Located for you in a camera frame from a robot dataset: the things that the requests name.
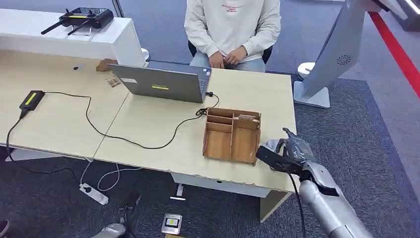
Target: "person's hand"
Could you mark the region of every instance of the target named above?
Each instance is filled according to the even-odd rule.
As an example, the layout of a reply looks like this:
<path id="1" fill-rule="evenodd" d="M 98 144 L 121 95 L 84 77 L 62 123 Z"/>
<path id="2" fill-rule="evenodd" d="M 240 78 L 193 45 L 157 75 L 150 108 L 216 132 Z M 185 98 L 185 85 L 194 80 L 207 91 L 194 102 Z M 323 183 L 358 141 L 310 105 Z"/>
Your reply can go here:
<path id="1" fill-rule="evenodd" d="M 226 58 L 225 61 L 226 63 L 229 64 L 239 64 L 239 62 L 241 60 L 243 60 L 245 58 L 245 56 L 247 56 L 247 50 L 245 49 L 244 46 L 240 46 L 239 48 L 233 50 L 232 52 L 230 52 Z"/>
<path id="2" fill-rule="evenodd" d="M 211 55 L 209 61 L 212 68 L 224 68 L 223 55 L 220 51 Z"/>

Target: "shoe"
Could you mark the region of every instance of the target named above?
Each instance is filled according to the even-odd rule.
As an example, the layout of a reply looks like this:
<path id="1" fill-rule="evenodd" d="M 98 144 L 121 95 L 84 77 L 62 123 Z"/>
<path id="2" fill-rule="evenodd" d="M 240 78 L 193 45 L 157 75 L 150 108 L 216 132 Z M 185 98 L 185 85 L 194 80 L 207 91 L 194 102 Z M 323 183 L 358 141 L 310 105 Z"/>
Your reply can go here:
<path id="1" fill-rule="evenodd" d="M 0 238 L 3 237 L 9 229 L 10 222 L 8 220 L 0 222 Z"/>

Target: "robotic arm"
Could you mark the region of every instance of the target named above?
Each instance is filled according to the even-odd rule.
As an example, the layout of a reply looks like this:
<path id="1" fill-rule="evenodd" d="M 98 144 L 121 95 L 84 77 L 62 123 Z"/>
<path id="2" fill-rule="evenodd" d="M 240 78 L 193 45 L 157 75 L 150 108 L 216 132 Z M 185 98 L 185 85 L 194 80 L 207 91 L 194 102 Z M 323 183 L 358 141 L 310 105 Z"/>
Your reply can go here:
<path id="1" fill-rule="evenodd" d="M 315 162 L 309 144 L 289 129 L 287 139 L 269 140 L 256 157 L 272 169 L 299 176 L 299 194 L 329 238 L 372 238 L 329 171 Z"/>

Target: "black chair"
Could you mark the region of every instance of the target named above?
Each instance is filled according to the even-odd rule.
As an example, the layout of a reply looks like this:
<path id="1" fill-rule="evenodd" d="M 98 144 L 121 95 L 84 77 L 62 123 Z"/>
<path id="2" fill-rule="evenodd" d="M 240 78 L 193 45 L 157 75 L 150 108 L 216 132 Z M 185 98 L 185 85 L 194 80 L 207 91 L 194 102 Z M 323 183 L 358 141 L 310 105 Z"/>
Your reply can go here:
<path id="1" fill-rule="evenodd" d="M 197 48 L 190 41 L 188 41 L 188 49 L 190 49 L 191 55 L 194 57 L 197 53 Z M 267 63 L 268 59 L 271 56 L 272 51 L 273 51 L 273 46 L 270 46 L 268 49 L 266 49 L 262 53 L 262 60 L 264 61 L 264 63 Z"/>

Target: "jeans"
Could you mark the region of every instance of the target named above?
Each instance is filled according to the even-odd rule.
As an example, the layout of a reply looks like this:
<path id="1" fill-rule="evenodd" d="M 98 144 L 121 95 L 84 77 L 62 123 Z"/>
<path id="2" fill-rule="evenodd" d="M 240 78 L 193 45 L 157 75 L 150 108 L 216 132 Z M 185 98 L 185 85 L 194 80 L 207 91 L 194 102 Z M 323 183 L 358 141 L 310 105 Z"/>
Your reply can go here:
<path id="1" fill-rule="evenodd" d="M 197 51 L 190 63 L 190 66 L 210 68 L 209 57 L 200 51 Z M 225 68 L 252 72 L 265 72 L 265 64 L 262 58 L 246 61 L 237 65 L 225 64 Z"/>

